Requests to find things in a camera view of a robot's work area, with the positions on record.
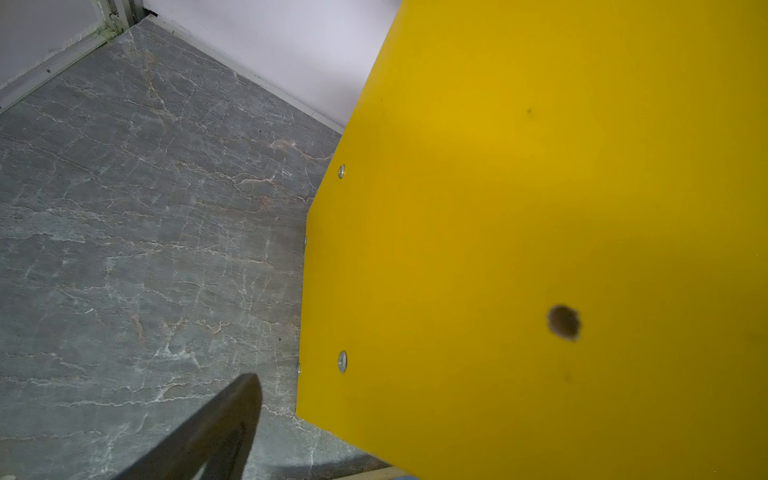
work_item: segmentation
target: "yellow panel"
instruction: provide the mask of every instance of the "yellow panel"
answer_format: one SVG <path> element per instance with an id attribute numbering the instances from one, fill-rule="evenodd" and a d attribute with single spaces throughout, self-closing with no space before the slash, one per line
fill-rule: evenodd
<path id="1" fill-rule="evenodd" d="M 768 478 L 766 50 L 765 2 L 405 0 L 308 218 L 298 413 L 423 480 Z"/>

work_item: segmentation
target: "yellow cabinet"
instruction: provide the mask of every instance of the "yellow cabinet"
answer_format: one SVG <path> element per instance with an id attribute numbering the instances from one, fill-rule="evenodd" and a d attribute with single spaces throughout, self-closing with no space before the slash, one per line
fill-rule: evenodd
<path id="1" fill-rule="evenodd" d="M 765 2 L 404 0 L 307 237 L 307 421 L 422 480 L 768 478 Z"/>

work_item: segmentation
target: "hole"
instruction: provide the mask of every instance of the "hole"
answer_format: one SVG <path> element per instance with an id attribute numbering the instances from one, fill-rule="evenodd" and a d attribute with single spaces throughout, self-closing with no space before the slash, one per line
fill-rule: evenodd
<path id="1" fill-rule="evenodd" d="M 341 373 L 346 372 L 346 351 L 342 350 L 339 354 L 339 371 Z"/>
<path id="2" fill-rule="evenodd" d="M 565 305 L 553 306 L 547 314 L 547 325 L 555 335 L 562 339 L 575 342 L 581 330 L 578 312 Z"/>

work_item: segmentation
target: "dark spot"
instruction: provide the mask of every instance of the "dark spot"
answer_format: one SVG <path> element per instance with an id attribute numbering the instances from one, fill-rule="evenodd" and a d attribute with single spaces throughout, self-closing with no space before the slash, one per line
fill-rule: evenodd
<path id="1" fill-rule="evenodd" d="M 549 310 L 547 315 L 547 325 L 555 335 L 562 339 L 575 342 L 578 340 L 578 334 L 581 330 L 581 322 L 578 319 L 578 312 L 565 305 L 556 305 Z"/>

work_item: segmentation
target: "white wall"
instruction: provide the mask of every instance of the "white wall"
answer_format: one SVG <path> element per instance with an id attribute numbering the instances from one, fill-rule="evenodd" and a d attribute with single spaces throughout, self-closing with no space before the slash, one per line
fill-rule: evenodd
<path id="1" fill-rule="evenodd" d="M 342 126 L 400 0 L 144 0 L 280 90 Z"/>
<path id="2" fill-rule="evenodd" d="M 104 24 L 93 0 L 0 0 L 0 89 Z"/>

